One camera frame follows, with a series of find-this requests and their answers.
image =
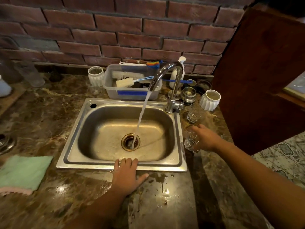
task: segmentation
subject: faucet spout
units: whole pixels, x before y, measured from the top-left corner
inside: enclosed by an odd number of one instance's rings
[[[179,84],[180,84],[180,80],[181,80],[182,74],[183,74],[182,64],[179,61],[172,62],[172,63],[162,64],[160,66],[160,69],[158,70],[156,76],[151,81],[151,83],[150,83],[150,85],[148,87],[148,90],[154,91],[155,88],[157,87],[157,84],[162,79],[162,77],[172,68],[176,68],[177,69],[177,76],[176,76],[175,83],[173,85],[172,94],[171,94],[170,99],[168,100],[167,106],[165,108],[165,111],[167,113],[172,113],[173,110],[177,107],[175,96],[177,94],[177,91],[178,91],[178,88],[179,88]]]

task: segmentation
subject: water stream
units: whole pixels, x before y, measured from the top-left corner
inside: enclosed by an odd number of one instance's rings
[[[146,98],[145,98],[145,101],[144,101],[144,104],[143,104],[143,108],[142,108],[142,111],[141,111],[140,116],[139,116],[138,126],[137,126],[137,129],[136,129],[136,131],[135,131],[135,137],[134,137],[134,140],[133,140],[133,142],[132,142],[132,147],[131,147],[131,149],[133,149],[134,146],[135,146],[135,139],[137,138],[137,135],[138,135],[138,133],[139,133],[139,126],[140,126],[140,123],[141,123],[141,119],[142,119],[142,116],[143,116],[145,107],[146,107],[146,105],[147,105],[148,98],[150,97],[151,93],[152,93],[151,91],[148,91],[148,92],[147,92],[147,95],[146,95]]]

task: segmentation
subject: brown wooden door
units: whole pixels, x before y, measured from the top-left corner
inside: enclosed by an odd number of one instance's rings
[[[305,71],[305,24],[249,9],[214,72],[234,143],[255,154],[305,131],[305,112],[275,94]]]

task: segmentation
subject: blue brush handle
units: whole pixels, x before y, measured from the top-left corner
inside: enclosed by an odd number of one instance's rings
[[[163,79],[163,81],[176,82],[174,79]],[[191,84],[192,82],[193,82],[192,80],[180,80],[180,83],[183,84]]]
[[[142,80],[147,80],[147,79],[153,79],[153,78],[154,78],[154,76],[149,76],[149,77],[137,79],[137,80],[135,80],[135,82],[142,81]]]

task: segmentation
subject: hand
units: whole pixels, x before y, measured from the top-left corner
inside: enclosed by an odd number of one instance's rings
[[[148,173],[143,174],[136,180],[135,171],[137,165],[138,159],[132,161],[131,158],[128,158],[127,160],[123,158],[119,166],[119,159],[117,159],[114,163],[111,190],[126,197],[138,188],[149,175]]]
[[[208,129],[204,125],[191,126],[190,130],[195,132],[199,137],[199,142],[194,146],[195,150],[206,150],[215,152],[219,144],[223,143],[225,140],[218,136],[215,132]]]

